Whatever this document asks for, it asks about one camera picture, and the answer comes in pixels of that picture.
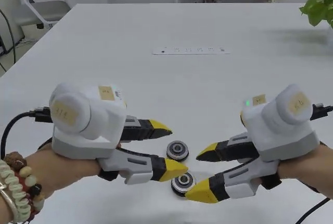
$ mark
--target potted plant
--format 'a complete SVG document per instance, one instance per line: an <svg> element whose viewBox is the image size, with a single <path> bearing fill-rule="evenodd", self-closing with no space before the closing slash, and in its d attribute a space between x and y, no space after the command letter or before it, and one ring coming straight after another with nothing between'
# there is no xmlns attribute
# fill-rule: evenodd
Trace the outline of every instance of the potted plant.
<svg viewBox="0 0 333 224"><path fill-rule="evenodd" d="M333 0L308 0L300 10L308 16L312 26L317 26L321 21L328 22L328 44L333 49Z"/></svg>

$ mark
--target white table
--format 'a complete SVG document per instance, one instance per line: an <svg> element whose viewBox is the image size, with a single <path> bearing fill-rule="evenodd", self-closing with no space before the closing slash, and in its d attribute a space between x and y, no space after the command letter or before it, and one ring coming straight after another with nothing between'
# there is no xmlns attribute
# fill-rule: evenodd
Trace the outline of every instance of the white table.
<svg viewBox="0 0 333 224"><path fill-rule="evenodd" d="M290 83L315 103L332 104L332 54L327 26L312 28L298 4L77 5L0 79L0 132L15 115L46 105L62 81L111 81L125 94L129 114L157 119L174 134L126 148L165 155L169 142L187 143L192 171L215 173L236 162L210 164L195 156L212 142L244 131L239 112L249 95L276 95ZM224 46L230 55L154 56L160 46ZM333 119L313 122L333 144ZM8 151L25 155L51 136L51 125L21 120ZM89 178L50 198L35 224L227 223L295 221L323 197L288 180L256 197L200 204L179 200L170 183L127 186ZM327 223L332 203L305 223Z"/></svg>

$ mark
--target handwritten label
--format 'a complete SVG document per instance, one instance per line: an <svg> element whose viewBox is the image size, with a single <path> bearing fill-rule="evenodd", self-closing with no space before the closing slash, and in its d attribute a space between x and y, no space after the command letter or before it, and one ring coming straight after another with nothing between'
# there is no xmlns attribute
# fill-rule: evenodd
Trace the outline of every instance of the handwritten label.
<svg viewBox="0 0 333 224"><path fill-rule="evenodd" d="M302 113L310 104L307 96L299 92L291 98L288 109L295 116Z"/></svg>
<svg viewBox="0 0 333 224"><path fill-rule="evenodd" d="M266 95L265 94L257 95L255 97L253 97L252 100L253 100L253 102L252 102L253 106L266 103Z"/></svg>
<svg viewBox="0 0 333 224"><path fill-rule="evenodd" d="M79 115L74 109L59 101L55 101L53 103L51 114L53 117L68 124L69 126L73 126L76 123L76 118Z"/></svg>
<svg viewBox="0 0 333 224"><path fill-rule="evenodd" d="M113 90L110 86L98 86L100 98L103 101L114 101Z"/></svg>

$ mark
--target power strip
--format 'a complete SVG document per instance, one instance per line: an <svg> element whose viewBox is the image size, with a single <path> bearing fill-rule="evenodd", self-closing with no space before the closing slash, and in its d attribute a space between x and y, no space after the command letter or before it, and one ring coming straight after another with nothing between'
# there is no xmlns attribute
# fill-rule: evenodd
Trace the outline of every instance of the power strip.
<svg viewBox="0 0 333 224"><path fill-rule="evenodd" d="M162 47L153 50L153 55L220 55L230 54L222 47Z"/></svg>

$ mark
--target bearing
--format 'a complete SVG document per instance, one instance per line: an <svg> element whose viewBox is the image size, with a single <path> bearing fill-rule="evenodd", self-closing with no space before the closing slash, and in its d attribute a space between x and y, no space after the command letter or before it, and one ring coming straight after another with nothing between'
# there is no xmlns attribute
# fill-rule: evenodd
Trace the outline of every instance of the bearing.
<svg viewBox="0 0 333 224"><path fill-rule="evenodd" d="M181 141L171 142L166 148L166 155L172 160L184 161L189 155L188 147Z"/></svg>
<svg viewBox="0 0 333 224"><path fill-rule="evenodd" d="M187 191L196 185L196 178L190 172L187 172L179 177L171 180L171 188L173 192L180 196L185 197Z"/></svg>

